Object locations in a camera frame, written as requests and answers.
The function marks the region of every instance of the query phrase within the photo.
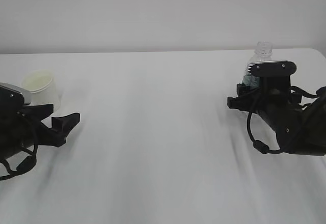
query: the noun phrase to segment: cable connector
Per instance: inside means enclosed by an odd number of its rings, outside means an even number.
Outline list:
[[[253,146],[255,149],[257,149],[262,154],[267,154],[269,151],[269,146],[260,140],[255,140],[253,142]]]

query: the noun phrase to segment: clear plastic bottle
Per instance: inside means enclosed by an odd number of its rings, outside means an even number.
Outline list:
[[[250,63],[258,63],[262,61],[271,61],[273,45],[270,42],[258,42],[254,56],[248,61],[246,70],[243,76],[243,84],[251,89],[259,86],[259,78],[248,74],[247,67]]]

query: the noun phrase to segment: black cable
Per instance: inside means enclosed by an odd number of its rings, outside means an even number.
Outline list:
[[[313,95],[313,94],[310,94],[308,92],[306,92],[305,90],[301,89],[301,88],[298,88],[296,86],[291,86],[290,89],[292,91],[295,91],[297,93],[299,93],[300,95],[306,97],[306,98],[318,98],[319,96],[318,95]]]

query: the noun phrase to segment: table surface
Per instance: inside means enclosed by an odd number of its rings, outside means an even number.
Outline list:
[[[324,158],[260,154],[242,113],[226,106],[252,54],[0,55],[2,82],[51,70],[54,116],[81,113],[67,144],[40,147],[31,172],[0,182],[1,224],[325,223]],[[293,85],[325,86],[318,51],[276,49],[273,58],[297,64]],[[277,148],[265,123],[252,123]]]

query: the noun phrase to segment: white cup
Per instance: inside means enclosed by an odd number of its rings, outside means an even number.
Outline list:
[[[54,77],[50,71],[40,70],[29,74],[21,83],[22,88],[30,91],[31,105],[53,104],[54,111],[60,107]]]

